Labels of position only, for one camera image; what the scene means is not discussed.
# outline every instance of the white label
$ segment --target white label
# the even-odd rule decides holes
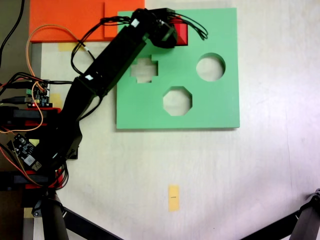
[[[35,171],[38,171],[39,168],[41,168],[41,167],[42,167],[41,163],[36,161],[35,164],[32,166],[32,169]]]
[[[91,81],[92,79],[94,79],[91,75],[87,75],[85,76],[86,79],[88,79],[89,81]]]
[[[135,18],[135,19],[132,21],[131,25],[136,28],[136,27],[139,25],[139,23],[140,23],[140,22],[138,21],[138,19]]]
[[[28,164],[28,166],[31,166],[31,164],[33,164],[34,161],[35,161],[35,159],[34,159],[34,157],[31,156],[31,155],[28,155],[28,156],[25,158],[25,160],[24,160],[24,162],[25,162],[26,164]]]

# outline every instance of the octagonal hole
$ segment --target octagonal hole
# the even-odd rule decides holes
[[[226,71],[224,59],[216,53],[203,55],[196,65],[196,72],[199,77],[207,82],[219,80]]]
[[[183,116],[192,108],[192,94],[183,86],[173,86],[163,97],[163,108],[171,116]]]

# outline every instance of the circular hole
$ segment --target circular hole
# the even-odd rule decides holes
[[[196,72],[199,77],[207,82],[219,80],[226,71],[224,59],[216,53],[203,55],[196,65]]]

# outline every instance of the connector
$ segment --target connector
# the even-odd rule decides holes
[[[0,103],[2,104],[28,104],[32,102],[31,97],[25,97],[25,96],[15,96],[11,98],[5,98],[0,100]]]

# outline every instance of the robotic arm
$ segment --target robotic arm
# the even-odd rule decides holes
[[[170,23],[173,10],[137,9],[125,26],[83,75],[74,79],[63,110],[48,125],[32,153],[32,169],[38,173],[57,170],[77,149],[82,140],[79,120],[92,100],[103,98],[117,84],[150,39],[160,48],[174,48],[177,31]]]

